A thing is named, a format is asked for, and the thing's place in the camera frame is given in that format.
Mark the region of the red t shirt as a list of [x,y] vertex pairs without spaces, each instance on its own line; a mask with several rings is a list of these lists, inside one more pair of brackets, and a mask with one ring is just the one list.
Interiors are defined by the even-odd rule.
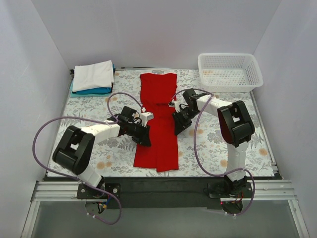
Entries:
[[141,103],[154,118],[148,122],[151,146],[137,145],[133,166],[157,172],[178,170],[178,140],[172,116],[175,109],[168,106],[176,93],[177,75],[145,73],[140,80]]

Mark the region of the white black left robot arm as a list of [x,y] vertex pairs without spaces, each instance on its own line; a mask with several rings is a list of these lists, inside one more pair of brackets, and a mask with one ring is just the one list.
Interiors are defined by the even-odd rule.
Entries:
[[109,117],[104,123],[82,128],[69,126],[53,153],[53,161],[88,184],[88,192],[94,198],[101,198],[106,189],[102,183],[103,177],[90,165],[93,147],[122,135],[131,136],[135,143],[150,147],[148,122],[154,118],[154,114],[136,114],[136,110],[125,106],[121,113]]

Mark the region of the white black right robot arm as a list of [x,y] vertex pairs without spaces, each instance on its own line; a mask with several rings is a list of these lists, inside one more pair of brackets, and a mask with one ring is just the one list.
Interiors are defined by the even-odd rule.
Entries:
[[245,103],[223,101],[205,90],[201,94],[197,94],[193,88],[184,89],[181,92],[187,103],[185,107],[176,100],[176,96],[173,96],[168,104],[175,109],[172,114],[175,135],[189,128],[194,117],[197,117],[196,122],[199,122],[202,112],[217,117],[221,135],[227,143],[228,150],[226,172],[217,177],[227,177],[229,181],[224,184],[225,193],[230,197],[237,196],[242,191],[239,181],[246,176],[246,150],[255,133],[255,127]]

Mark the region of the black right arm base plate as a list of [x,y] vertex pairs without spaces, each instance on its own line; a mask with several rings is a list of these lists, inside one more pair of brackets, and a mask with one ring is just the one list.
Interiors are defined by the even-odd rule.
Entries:
[[243,198],[251,198],[253,190],[245,178],[231,181],[225,177],[213,178],[207,183],[204,192],[210,198],[236,198],[238,195],[239,197],[243,195]]

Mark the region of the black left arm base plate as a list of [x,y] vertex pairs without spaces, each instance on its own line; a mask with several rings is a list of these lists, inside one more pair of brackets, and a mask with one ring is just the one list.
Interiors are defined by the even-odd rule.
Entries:
[[[121,185],[119,183],[106,183],[101,185],[100,189],[114,195],[115,197],[120,197]],[[77,199],[106,199],[108,195],[94,188],[88,187],[85,184],[79,184],[77,189]]]

